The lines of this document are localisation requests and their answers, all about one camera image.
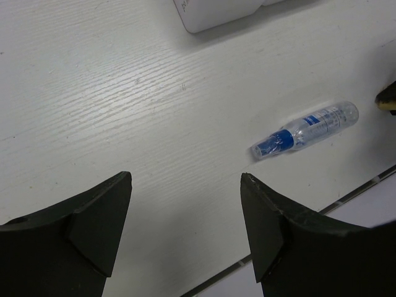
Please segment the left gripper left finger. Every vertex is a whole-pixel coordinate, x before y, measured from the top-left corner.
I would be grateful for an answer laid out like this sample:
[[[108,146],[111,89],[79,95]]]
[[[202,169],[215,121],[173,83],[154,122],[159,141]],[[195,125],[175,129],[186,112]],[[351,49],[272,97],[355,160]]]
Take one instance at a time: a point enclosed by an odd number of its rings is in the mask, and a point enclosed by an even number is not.
[[[1,225],[1,296],[101,296],[132,193],[123,171]]]

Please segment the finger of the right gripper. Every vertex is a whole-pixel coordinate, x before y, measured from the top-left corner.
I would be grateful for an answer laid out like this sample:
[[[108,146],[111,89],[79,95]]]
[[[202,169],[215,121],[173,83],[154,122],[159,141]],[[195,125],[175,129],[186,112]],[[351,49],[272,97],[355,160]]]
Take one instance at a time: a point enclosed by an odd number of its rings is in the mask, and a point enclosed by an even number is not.
[[[392,82],[385,89],[383,89],[375,99],[375,104],[377,106],[380,102],[395,102],[396,103],[396,81]]]

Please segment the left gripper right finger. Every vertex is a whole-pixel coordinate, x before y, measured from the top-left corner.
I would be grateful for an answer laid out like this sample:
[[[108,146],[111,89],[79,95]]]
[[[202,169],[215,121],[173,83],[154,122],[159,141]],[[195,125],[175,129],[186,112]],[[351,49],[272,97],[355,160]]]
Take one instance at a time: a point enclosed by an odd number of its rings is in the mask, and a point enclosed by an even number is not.
[[[366,228],[327,217],[249,173],[240,194],[265,296],[395,295],[395,222]]]

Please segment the blue clear spray bottle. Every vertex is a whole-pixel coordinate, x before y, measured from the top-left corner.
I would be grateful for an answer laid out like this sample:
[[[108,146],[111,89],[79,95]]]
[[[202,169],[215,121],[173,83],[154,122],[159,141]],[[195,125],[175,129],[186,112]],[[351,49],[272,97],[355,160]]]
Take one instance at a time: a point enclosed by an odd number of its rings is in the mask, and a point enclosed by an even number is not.
[[[251,147],[255,160],[302,150],[354,125],[359,119],[357,107],[342,101],[319,109],[284,125],[277,132]]]

